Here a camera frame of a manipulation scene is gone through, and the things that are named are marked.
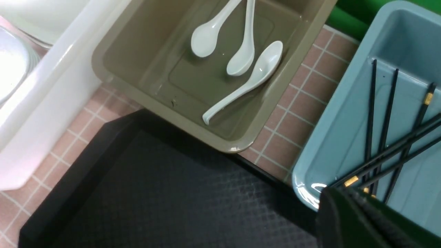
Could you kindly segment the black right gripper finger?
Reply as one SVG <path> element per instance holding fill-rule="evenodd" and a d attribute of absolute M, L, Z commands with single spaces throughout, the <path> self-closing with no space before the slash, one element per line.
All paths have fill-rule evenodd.
<path fill-rule="evenodd" d="M 439 248 L 439 236 L 367 193 L 325 187 L 316 218 L 320 248 Z"/>

